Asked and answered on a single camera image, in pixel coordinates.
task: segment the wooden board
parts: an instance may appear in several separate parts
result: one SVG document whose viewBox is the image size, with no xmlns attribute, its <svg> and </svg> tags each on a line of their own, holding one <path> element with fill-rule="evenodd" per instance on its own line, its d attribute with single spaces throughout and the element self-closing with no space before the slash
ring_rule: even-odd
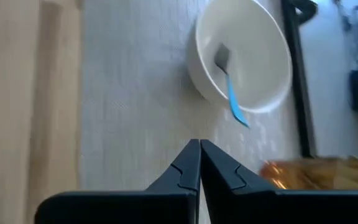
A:
<svg viewBox="0 0 358 224">
<path fill-rule="evenodd" d="M 0 1 L 0 224 L 77 188 L 80 10 L 58 3 Z"/>
<path fill-rule="evenodd" d="M 0 1 L 0 223 L 23 223 L 38 1 Z"/>
<path fill-rule="evenodd" d="M 28 223 L 45 198 L 77 188 L 81 20 L 74 3 L 49 1 L 40 8 Z"/>
</svg>

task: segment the textured table surface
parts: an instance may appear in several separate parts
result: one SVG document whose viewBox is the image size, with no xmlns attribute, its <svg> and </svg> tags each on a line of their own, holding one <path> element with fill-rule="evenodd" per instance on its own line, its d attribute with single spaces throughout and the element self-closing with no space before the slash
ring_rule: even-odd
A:
<svg viewBox="0 0 358 224">
<path fill-rule="evenodd" d="M 207 2 L 85 1 L 84 189 L 144 189 L 191 138 L 211 140 L 255 172 L 266 159 L 300 156 L 292 93 L 269 114 L 246 114 L 248 130 L 194 88 L 186 42 Z M 281 24 L 278 1 L 261 3 Z M 204 202 L 200 220 L 208 221 Z"/>
</svg>

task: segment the spoon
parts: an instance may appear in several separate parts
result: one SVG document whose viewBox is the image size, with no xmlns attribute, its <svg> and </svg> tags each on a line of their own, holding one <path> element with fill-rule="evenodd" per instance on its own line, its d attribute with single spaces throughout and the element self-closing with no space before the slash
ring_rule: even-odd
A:
<svg viewBox="0 0 358 224">
<path fill-rule="evenodd" d="M 218 48 L 218 51 L 215 54 L 214 61 L 216 66 L 218 66 L 226 74 L 227 91 L 229 95 L 230 108 L 231 108 L 231 112 L 233 113 L 233 117 L 238 122 L 242 123 L 245 127 L 249 128 L 249 123 L 244 117 L 244 115 L 242 114 L 242 111 L 236 99 L 236 94 L 234 93 L 230 76 L 227 73 L 227 65 L 229 62 L 229 57 L 230 57 L 230 50 L 224 44 L 221 44 Z"/>
</svg>

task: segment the plastic bag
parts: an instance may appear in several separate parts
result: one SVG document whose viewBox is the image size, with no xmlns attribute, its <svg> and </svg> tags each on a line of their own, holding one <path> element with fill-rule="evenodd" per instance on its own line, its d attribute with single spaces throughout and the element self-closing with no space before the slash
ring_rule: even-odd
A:
<svg viewBox="0 0 358 224">
<path fill-rule="evenodd" d="M 271 161 L 260 176 L 281 189 L 358 189 L 358 158 Z"/>
</svg>

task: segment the black plastic frame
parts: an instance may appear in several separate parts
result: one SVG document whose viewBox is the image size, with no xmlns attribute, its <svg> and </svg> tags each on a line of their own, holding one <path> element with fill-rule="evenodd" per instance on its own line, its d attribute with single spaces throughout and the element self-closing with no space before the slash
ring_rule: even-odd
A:
<svg viewBox="0 0 358 224">
<path fill-rule="evenodd" d="M 192 139 L 149 188 L 58 194 L 41 203 L 35 224 L 197 224 L 200 178 L 213 224 L 358 223 L 358 190 L 277 189 L 209 140 Z"/>
<path fill-rule="evenodd" d="M 293 68 L 293 93 L 295 99 L 296 119 L 300 137 L 301 155 L 312 157 L 314 154 L 314 131 L 311 122 L 309 93 L 306 82 L 305 65 L 299 28 L 312 19 L 318 7 L 309 0 L 281 0 L 285 38 L 291 53 Z"/>
</svg>

